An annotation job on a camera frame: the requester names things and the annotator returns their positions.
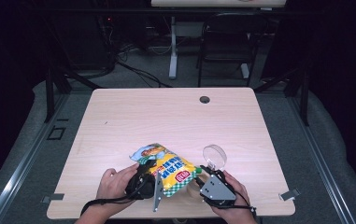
gray carpet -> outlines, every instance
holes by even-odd
[[[178,77],[175,80],[170,80],[167,77],[169,53],[157,54],[151,50],[148,52],[133,50],[121,57],[126,59],[127,64],[150,72],[162,82],[173,87],[195,87],[197,79],[197,70],[195,69],[197,47],[195,43],[195,40],[185,39],[180,44]],[[261,84],[259,74],[261,74],[262,62],[266,57],[266,52],[267,41],[264,42],[260,50],[261,55],[258,57],[259,62],[255,67],[254,81],[251,87]],[[240,71],[232,70],[232,73],[240,74]],[[106,88],[149,87],[138,75],[119,65],[112,73],[93,78],[92,81]],[[55,122],[51,124],[55,125],[56,128],[65,128],[64,135],[61,140],[45,140],[42,142],[30,172],[24,178],[18,193],[14,195],[12,203],[2,214],[1,223],[74,222],[74,220],[48,219],[46,217],[48,204],[41,202],[44,196],[50,196],[55,190],[80,120],[90,99],[91,92],[87,87],[75,80],[70,80],[70,82],[74,90],[56,115]],[[155,83],[150,83],[150,85],[152,87],[157,86]],[[46,112],[44,83],[38,85],[34,91],[36,101],[33,109],[0,172],[0,194],[18,167],[22,157],[32,148],[38,133],[44,127],[43,120]],[[290,217],[264,217],[263,223],[341,223],[319,175],[319,170],[310,154],[310,146],[301,129],[300,122],[294,118],[296,112],[290,106],[289,101],[291,99],[286,99],[281,94],[279,87],[273,88],[269,93],[257,94],[257,98],[288,186],[290,189],[298,188],[302,192],[302,195],[294,201],[296,206],[294,215]],[[356,177],[345,160],[344,142],[330,116],[316,96],[312,94],[309,98],[308,115],[310,130],[314,134],[321,153],[327,161],[356,221]],[[218,219],[194,220],[194,222],[222,223]]]

yellow snack bag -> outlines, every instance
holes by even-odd
[[[156,160],[150,168],[152,175],[160,172],[164,185],[164,195],[172,196],[196,177],[195,166],[162,145],[155,143],[141,147],[131,160],[145,164],[148,160]]]

human hand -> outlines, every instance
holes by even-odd
[[[242,196],[245,197],[245,200],[239,195],[236,195],[236,200],[234,205],[243,205],[243,206],[249,206],[249,196],[247,189],[245,188],[244,185],[239,183],[238,180],[236,180],[232,175],[227,173],[227,171],[223,171],[225,180],[227,183],[229,183],[236,192],[240,193]],[[256,223],[256,221],[253,218],[252,213],[250,212],[249,209],[242,209],[242,208],[229,208],[229,209],[219,209],[217,207],[211,206],[212,211],[223,218],[228,224],[252,224]]]
[[[117,199],[125,196],[129,180],[136,174],[139,163],[135,163],[119,172],[108,169],[102,176],[96,193],[96,199]],[[106,203],[90,206],[76,223],[104,223],[108,218],[127,208],[134,201],[122,203]]]

white desk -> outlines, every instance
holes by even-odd
[[[286,0],[151,0],[153,7],[285,7]]]
[[[199,101],[210,98],[208,104]],[[88,104],[47,216],[78,218],[93,200],[103,172],[121,170],[140,147],[160,143],[192,163],[206,162],[203,148],[216,144],[227,155],[225,169],[248,189],[259,216],[288,216],[292,201],[285,177],[252,89],[124,89],[96,90]],[[209,205],[181,189],[161,200],[136,201],[113,218],[216,217]]]
[[[151,0],[152,7],[285,7],[286,0]],[[178,54],[176,41],[176,22],[171,21],[171,63],[169,78],[177,77]],[[248,68],[243,67],[243,73],[248,74]]]

clear plastic lid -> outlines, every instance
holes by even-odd
[[[207,167],[211,170],[223,170],[227,162],[227,156],[224,150],[217,145],[209,145],[204,147],[204,159],[207,162]]]

